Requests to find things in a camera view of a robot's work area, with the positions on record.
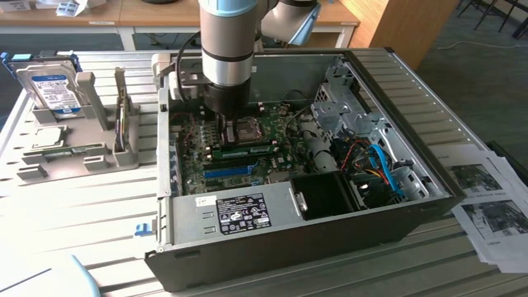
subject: circuit board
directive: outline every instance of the circuit board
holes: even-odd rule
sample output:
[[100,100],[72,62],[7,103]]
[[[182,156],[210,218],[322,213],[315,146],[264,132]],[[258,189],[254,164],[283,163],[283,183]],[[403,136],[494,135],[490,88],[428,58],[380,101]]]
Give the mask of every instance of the circuit board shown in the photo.
[[[242,118],[239,123],[258,123],[263,137],[274,143],[274,150],[266,155],[242,155],[220,161],[214,160],[208,153],[219,142],[215,121],[206,121],[200,114],[178,115],[172,121],[172,130],[178,132],[180,142],[183,195],[276,183],[290,176],[306,173],[307,163],[298,157],[299,152],[306,151],[304,143],[300,138],[287,138],[284,132],[292,115],[294,112],[287,111],[284,105],[271,105],[259,116]],[[239,131],[243,129],[250,134],[244,128],[248,125],[240,126]],[[238,162],[250,163],[238,166]],[[218,171],[210,169],[231,170],[232,167],[242,169],[240,174],[230,171],[230,176],[212,177]]]

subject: black pcie slot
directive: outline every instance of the black pcie slot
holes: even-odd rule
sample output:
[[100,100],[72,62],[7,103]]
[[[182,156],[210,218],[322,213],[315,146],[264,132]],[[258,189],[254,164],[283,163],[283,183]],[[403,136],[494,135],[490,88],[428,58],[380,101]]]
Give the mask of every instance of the black pcie slot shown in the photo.
[[231,161],[219,161],[219,162],[215,162],[211,164],[206,164],[204,170],[216,170],[216,169],[224,169],[224,168],[251,166],[251,165],[255,165],[256,161],[259,161],[258,157],[236,159],[236,160],[231,160]]

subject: blue latch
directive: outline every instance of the blue latch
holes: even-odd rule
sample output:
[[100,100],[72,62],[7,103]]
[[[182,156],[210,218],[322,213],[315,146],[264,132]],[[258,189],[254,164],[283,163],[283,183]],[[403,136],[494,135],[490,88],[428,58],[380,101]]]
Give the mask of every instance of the blue latch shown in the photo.
[[15,71],[11,69],[10,67],[10,53],[2,53],[0,54],[0,59],[2,59],[2,64],[6,66],[7,70],[10,71],[11,75],[14,76],[14,78],[16,78],[16,74]]
[[82,63],[79,63],[79,56],[71,51],[70,56],[74,58],[74,67],[78,72],[83,72]]
[[142,223],[135,226],[134,236],[152,235],[152,225],[150,223]]
[[14,55],[14,58],[11,61],[14,62],[30,62],[32,60],[34,55],[32,54],[16,54]]

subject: cardboard box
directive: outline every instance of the cardboard box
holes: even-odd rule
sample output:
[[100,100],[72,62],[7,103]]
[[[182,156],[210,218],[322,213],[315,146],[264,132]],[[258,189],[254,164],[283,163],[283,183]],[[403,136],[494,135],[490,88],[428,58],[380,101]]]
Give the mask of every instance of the cardboard box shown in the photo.
[[0,12],[28,11],[31,9],[32,7],[30,6],[30,0],[0,0]]

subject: slatted table surface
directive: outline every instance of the slatted table surface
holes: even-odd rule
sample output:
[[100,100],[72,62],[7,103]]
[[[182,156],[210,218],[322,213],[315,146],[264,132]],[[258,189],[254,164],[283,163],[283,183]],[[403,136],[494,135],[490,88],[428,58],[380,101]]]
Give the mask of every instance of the slatted table surface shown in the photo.
[[[399,58],[384,49],[354,51],[428,145],[483,145]],[[171,295],[144,261],[154,236],[132,238],[135,224],[156,214],[156,100],[154,52],[78,53],[96,75],[104,104],[115,101],[114,68],[127,68],[132,100],[142,105],[140,167],[27,187],[24,197],[0,196],[3,240],[22,252],[75,254],[108,297],[126,296],[522,296],[528,276],[502,274],[480,263],[452,217],[422,225],[399,243]],[[23,93],[2,132],[0,189],[14,183],[10,156],[32,131]]]

